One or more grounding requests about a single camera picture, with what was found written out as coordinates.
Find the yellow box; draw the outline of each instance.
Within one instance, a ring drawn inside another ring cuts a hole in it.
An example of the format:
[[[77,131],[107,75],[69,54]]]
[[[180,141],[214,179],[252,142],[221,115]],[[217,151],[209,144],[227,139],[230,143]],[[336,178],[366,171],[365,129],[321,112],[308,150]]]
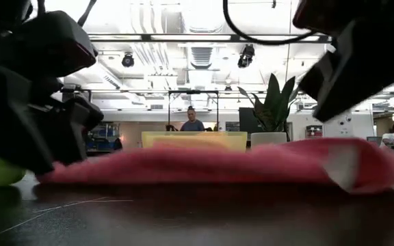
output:
[[[142,147],[219,148],[246,151],[246,132],[142,132]]]

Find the black cable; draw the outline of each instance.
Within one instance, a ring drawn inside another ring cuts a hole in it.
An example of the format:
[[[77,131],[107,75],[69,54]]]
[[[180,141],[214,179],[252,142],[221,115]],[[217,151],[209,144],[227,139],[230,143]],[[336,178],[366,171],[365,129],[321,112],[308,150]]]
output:
[[[303,40],[309,36],[316,34],[315,31],[310,31],[310,32],[302,34],[298,37],[290,38],[287,40],[277,40],[277,41],[276,40],[260,40],[257,38],[250,37],[249,35],[245,34],[241,30],[239,30],[235,24],[233,24],[231,16],[229,15],[228,0],[223,0],[223,15],[224,15],[224,18],[226,19],[227,25],[232,29],[233,32],[235,32],[238,36],[244,38],[245,40],[251,41],[256,44],[272,45],[272,46],[291,44],[293,42]]]
[[[28,7],[25,18],[22,20],[22,22],[28,21],[28,19],[30,19],[30,16],[32,13],[33,13],[33,5],[30,3],[30,6]]]
[[[79,21],[77,21],[77,23],[80,25],[80,27],[85,25],[85,22],[88,19],[89,13],[92,10],[92,7],[94,7],[95,3],[96,3],[96,0],[89,1],[88,7],[86,8],[83,15],[80,17]]]
[[[45,14],[45,0],[38,0],[38,16]]]

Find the pink towel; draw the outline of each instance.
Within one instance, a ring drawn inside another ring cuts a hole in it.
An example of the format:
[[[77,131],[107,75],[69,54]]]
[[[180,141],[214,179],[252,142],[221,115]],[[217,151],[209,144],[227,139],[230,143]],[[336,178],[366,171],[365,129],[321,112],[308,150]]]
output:
[[[121,185],[287,182],[377,193],[394,185],[394,151],[362,139],[312,139],[247,153],[210,148],[142,148],[88,159],[37,177],[43,183]]]

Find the green leaf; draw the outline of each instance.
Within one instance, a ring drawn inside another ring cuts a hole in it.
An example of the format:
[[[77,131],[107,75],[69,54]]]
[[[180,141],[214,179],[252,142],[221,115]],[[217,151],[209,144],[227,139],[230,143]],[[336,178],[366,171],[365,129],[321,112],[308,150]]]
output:
[[[288,100],[289,102],[293,102],[296,100],[296,96],[298,96],[300,91],[300,87],[298,86],[290,95],[290,99]]]
[[[273,132],[276,128],[276,121],[274,115],[269,109],[264,108],[262,111],[257,112],[257,117],[264,123],[267,131]]]
[[[290,115],[291,106],[292,106],[293,103],[295,103],[296,101],[297,101],[297,99],[293,100],[293,101],[288,105],[287,116],[285,117],[285,119],[287,119],[288,116]]]
[[[239,87],[239,86],[238,86],[238,90],[239,90],[239,93],[240,93],[241,95],[246,96],[247,98],[249,98],[250,102],[252,103],[252,105],[253,105],[253,107],[254,107],[254,102],[253,102],[253,100],[249,97],[249,94],[247,93],[247,91],[246,91],[245,89]]]
[[[257,113],[256,113],[254,110],[252,110],[252,112],[253,112],[253,116],[255,117],[255,119],[257,119],[258,123],[261,125],[261,128],[262,128],[264,131],[268,131],[266,125],[264,124],[264,122],[263,122],[261,119],[259,119]]]
[[[290,99],[291,93],[293,92],[295,81],[296,81],[295,77],[289,79],[285,83],[284,88],[282,89],[282,92],[280,93],[280,101],[279,101],[280,104],[278,107],[278,113],[275,117],[276,122],[278,124],[280,124],[280,122],[283,122],[287,119],[288,104],[290,103],[289,99]]]
[[[264,108],[264,104],[261,103],[259,97],[255,93],[251,93],[251,94],[254,97],[254,109],[258,111],[262,111],[262,109]]]
[[[278,78],[274,74],[270,75],[268,81],[267,96],[265,97],[264,105],[266,108],[273,110],[277,107],[280,100],[280,88]]]

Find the desk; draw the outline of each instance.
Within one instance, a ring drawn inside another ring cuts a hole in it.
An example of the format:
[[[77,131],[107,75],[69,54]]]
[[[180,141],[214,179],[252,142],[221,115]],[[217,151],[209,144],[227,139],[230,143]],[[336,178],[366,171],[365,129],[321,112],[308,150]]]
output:
[[[113,152],[113,150],[88,150],[86,151],[87,156],[101,156],[104,154],[109,154]]]
[[[0,245],[394,245],[394,191],[283,185],[0,188]]]

